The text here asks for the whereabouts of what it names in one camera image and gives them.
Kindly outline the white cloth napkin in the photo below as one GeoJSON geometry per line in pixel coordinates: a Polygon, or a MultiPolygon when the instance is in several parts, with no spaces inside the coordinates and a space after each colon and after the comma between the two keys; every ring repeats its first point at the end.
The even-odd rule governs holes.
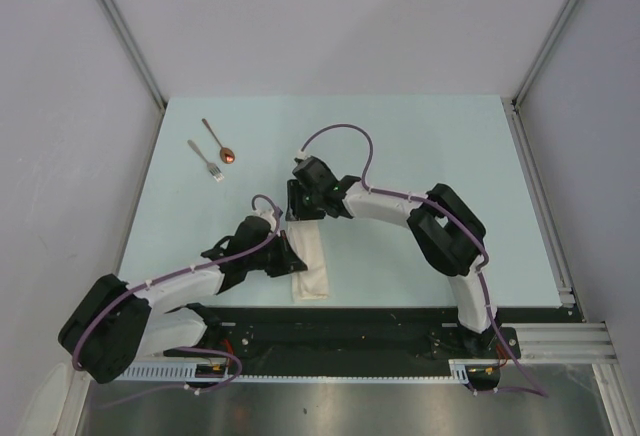
{"type": "Polygon", "coordinates": [[[330,295],[329,278],[322,238],[317,221],[291,221],[288,236],[306,270],[292,275],[292,296],[296,303],[325,300],[330,295]]]}

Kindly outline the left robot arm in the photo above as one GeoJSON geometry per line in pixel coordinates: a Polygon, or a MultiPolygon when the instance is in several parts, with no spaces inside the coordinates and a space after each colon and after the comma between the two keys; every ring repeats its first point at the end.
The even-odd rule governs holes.
{"type": "Polygon", "coordinates": [[[221,332],[202,316],[199,297],[228,291],[252,271],[275,278],[308,268],[286,232],[256,215],[201,256],[194,267],[136,285],[100,277],[58,334],[74,368],[105,384],[149,354],[190,347],[210,355],[221,332]]]}

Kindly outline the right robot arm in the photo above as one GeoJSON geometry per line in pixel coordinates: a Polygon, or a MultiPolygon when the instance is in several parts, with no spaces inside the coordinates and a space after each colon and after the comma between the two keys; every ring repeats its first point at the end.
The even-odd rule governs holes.
{"type": "Polygon", "coordinates": [[[289,221],[371,219],[409,230],[429,265],[448,277],[460,345],[473,357],[496,347],[497,308],[482,275],[488,263],[486,229],[450,186],[439,183],[424,195],[403,195],[367,188],[353,175],[337,179],[314,156],[295,162],[287,181],[289,221]]]}

